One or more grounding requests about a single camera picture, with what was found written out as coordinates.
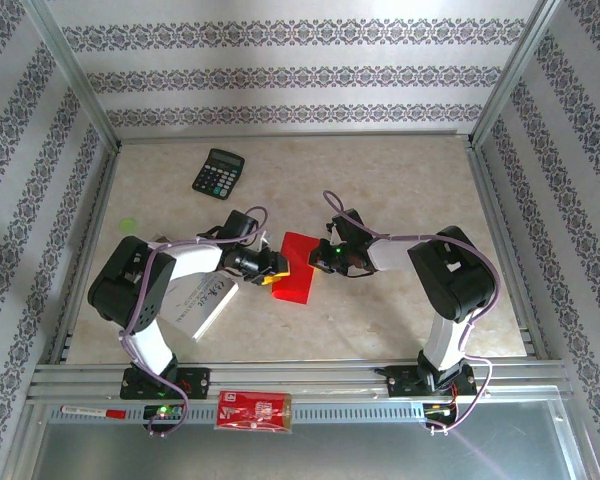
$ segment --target beige table surface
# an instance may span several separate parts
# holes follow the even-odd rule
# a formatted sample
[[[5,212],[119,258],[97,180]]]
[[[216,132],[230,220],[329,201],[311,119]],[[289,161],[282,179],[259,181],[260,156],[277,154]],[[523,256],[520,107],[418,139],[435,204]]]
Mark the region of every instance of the beige table surface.
[[[191,183],[209,149],[246,159],[226,201],[194,192]],[[123,218],[135,235],[173,240],[224,223],[232,209],[269,209],[272,248],[284,233],[326,236],[334,212],[322,191],[338,193],[365,224],[391,234],[436,233],[455,224],[494,263],[497,258],[460,139],[439,136],[304,137],[127,145],[95,251],[89,283],[123,238]],[[478,323],[467,351],[525,355],[506,290]],[[270,287],[240,290],[198,343],[161,323],[180,361],[415,358],[429,336],[433,308],[414,272],[347,279],[316,271],[309,304],[275,300]],[[69,363],[126,363],[117,326],[87,304],[76,323]]]

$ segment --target red block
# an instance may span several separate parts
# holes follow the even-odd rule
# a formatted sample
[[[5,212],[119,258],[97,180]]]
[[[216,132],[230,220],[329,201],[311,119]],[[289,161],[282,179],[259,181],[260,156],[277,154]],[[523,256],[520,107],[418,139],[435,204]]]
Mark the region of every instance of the red block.
[[[274,298],[307,304],[314,270],[308,263],[309,254],[319,244],[319,238],[294,232],[285,233],[280,253],[289,262],[290,275],[273,284],[271,294]]]

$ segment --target red package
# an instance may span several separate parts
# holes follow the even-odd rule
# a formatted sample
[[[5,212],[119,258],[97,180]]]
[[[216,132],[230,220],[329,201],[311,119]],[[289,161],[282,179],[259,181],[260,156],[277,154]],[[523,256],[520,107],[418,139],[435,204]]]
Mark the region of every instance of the red package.
[[[288,277],[273,284],[271,294],[279,300],[307,304],[314,268],[308,264],[309,254],[320,245],[320,239],[287,232],[280,253],[289,262]]]
[[[291,395],[222,391],[216,428],[291,433]]]

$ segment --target green spot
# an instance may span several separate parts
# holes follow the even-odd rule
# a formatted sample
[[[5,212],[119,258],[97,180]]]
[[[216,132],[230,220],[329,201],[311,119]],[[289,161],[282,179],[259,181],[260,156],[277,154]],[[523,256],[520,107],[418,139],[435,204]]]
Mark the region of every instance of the green spot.
[[[138,223],[135,218],[123,218],[120,220],[118,224],[118,229],[123,235],[133,235],[136,233],[136,228],[138,227]]]

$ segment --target striped wallpaper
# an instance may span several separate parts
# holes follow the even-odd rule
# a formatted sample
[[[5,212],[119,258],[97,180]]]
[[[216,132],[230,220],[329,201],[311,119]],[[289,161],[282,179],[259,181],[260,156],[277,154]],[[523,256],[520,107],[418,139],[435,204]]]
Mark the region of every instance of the striped wallpaper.
[[[76,278],[105,153],[20,3],[0,0],[0,475]]]
[[[561,4],[483,154],[600,462],[600,0]]]
[[[469,133],[535,0],[49,5],[129,139]]]

